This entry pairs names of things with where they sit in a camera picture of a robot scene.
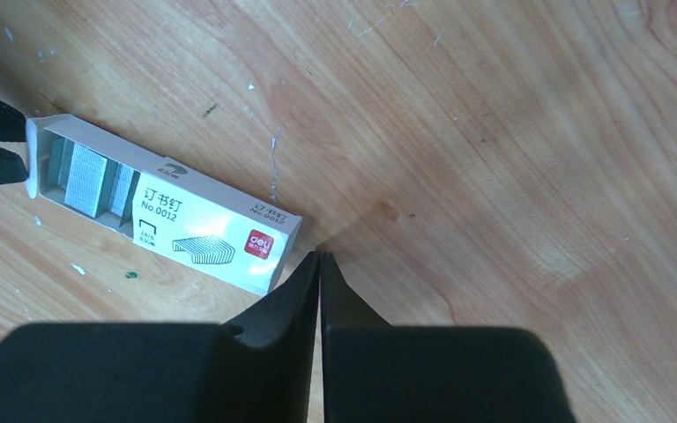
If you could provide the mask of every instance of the wood grain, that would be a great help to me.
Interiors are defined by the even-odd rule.
[[[292,265],[335,252],[393,323],[537,332],[580,421],[677,422],[677,0],[2,0],[0,87],[266,200],[282,127]],[[0,338],[255,299],[0,187]]]

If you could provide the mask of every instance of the deli logo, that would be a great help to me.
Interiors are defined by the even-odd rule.
[[[245,252],[258,258],[267,259],[273,247],[273,238],[263,232],[253,229],[250,231],[248,242],[245,243]]]
[[[161,174],[166,174],[167,176],[173,178],[173,179],[179,179],[181,174],[188,174],[188,171],[185,170],[185,167],[175,165],[173,163],[167,163],[164,167],[160,167],[157,169],[157,172]]]

